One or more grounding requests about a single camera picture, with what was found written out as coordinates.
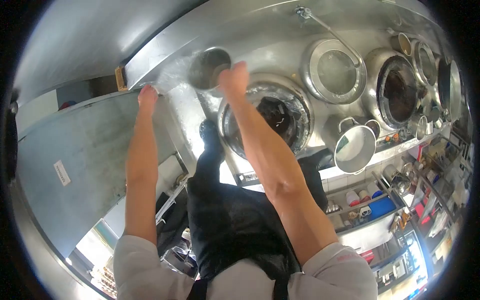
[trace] shirt sleeve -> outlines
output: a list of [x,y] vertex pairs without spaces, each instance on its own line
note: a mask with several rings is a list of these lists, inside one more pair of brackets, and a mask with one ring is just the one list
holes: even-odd
[[368,263],[351,247],[333,243],[319,251],[288,284],[291,299],[377,299]]
[[113,253],[118,299],[187,299],[193,279],[161,262],[151,242],[122,236]]

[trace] kitchen counter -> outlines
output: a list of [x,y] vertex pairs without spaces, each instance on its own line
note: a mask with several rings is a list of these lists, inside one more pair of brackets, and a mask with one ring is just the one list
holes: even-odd
[[[243,7],[241,10],[243,14],[235,15],[235,13],[228,12],[226,15],[219,16],[220,19],[225,19],[225,23],[217,24],[218,27],[214,27],[214,24],[208,24],[205,28],[209,28],[209,30],[205,31],[202,38],[187,38],[182,44],[179,43],[179,40],[183,36],[176,36],[171,42],[179,45],[177,51],[168,48],[169,55],[159,56],[158,53],[164,53],[166,47],[161,44],[161,41],[165,39],[165,35],[168,36],[174,32],[174,29],[180,30],[183,28],[185,30],[185,26],[193,24],[194,20],[199,27],[204,25],[205,22],[218,23],[218,20],[197,20],[194,10],[174,22],[147,43],[125,67],[129,88],[149,83],[154,84],[164,94],[164,97],[159,101],[160,109],[157,109],[155,117],[166,123],[172,140],[191,174],[194,173],[196,160],[203,151],[203,141],[198,133],[199,125],[205,118],[217,119],[218,108],[222,100],[209,94],[197,93],[186,83],[186,72],[196,54],[212,46],[222,47],[229,52],[233,62],[247,61],[251,73],[265,72],[281,75],[306,90],[299,74],[302,54],[313,41],[332,37],[311,20],[301,24],[298,17],[292,15],[293,8],[297,5],[296,1],[271,2],[270,6],[262,6],[256,10],[253,9],[253,6],[258,4],[252,2],[249,4],[252,5],[251,11]],[[211,4],[211,1],[209,1],[196,10],[206,13],[204,11],[205,5]],[[311,5],[313,12],[315,13],[316,8],[318,15],[335,28],[364,58],[375,48],[390,48],[389,38],[399,30],[410,37],[415,36],[423,40],[431,47],[433,52],[439,52],[439,36],[438,33],[433,33],[436,25],[410,10],[392,4],[379,3],[378,1],[362,1],[360,3],[356,0],[346,0],[340,1],[334,6],[323,3],[323,10],[313,2]],[[227,19],[226,16],[228,17],[229,14],[235,16]],[[398,22],[392,17],[393,15],[399,17]],[[148,70],[145,70],[148,72],[139,78],[138,70],[142,64],[149,65]],[[307,143],[307,149],[324,147],[320,131],[329,115],[337,113],[361,117],[369,115],[364,110],[361,99],[349,105],[331,105],[314,98],[308,93],[307,95],[312,104],[314,115],[313,133]],[[394,132],[388,132],[382,128],[380,136],[392,133]],[[381,149],[381,151],[375,153],[368,165],[393,157],[431,137],[433,136],[427,136],[421,141],[413,139],[400,145]],[[226,161],[221,166],[221,181],[242,185],[255,183],[253,169],[248,161],[235,154],[229,147],[225,147],[225,149]],[[337,167],[332,167],[321,170],[320,174],[322,179],[328,179],[341,175],[343,172]],[[245,184],[247,178],[253,180]]]

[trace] person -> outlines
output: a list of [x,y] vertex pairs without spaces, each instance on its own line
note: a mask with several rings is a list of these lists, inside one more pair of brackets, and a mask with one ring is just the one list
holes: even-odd
[[119,299],[376,299],[367,262],[338,242],[324,213],[316,165],[297,161],[245,98],[245,62],[221,72],[220,88],[237,120],[246,157],[265,193],[219,183],[224,159],[215,126],[200,128],[205,151],[189,179],[188,217],[200,276],[194,281],[160,261],[156,249],[157,93],[145,86],[126,162],[125,231],[113,272]]

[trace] label sticker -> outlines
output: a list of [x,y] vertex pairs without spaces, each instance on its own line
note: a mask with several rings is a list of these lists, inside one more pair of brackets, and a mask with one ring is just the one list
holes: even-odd
[[63,166],[63,163],[61,163],[61,160],[53,164],[53,167],[55,168],[55,171],[57,172],[57,175],[59,176],[63,186],[66,186],[71,182],[70,177],[68,177],[67,171],[65,171],[65,167]]

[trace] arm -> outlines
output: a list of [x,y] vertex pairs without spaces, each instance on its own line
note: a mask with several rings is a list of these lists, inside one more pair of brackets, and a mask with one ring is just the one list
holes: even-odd
[[146,85],[138,95],[138,115],[126,163],[127,196],[124,235],[133,235],[156,245],[155,185],[158,161],[152,114],[158,99]]
[[248,161],[282,221],[301,265],[327,245],[337,242],[330,220],[308,190],[295,156],[245,98],[245,62],[219,77],[220,88],[235,115]]

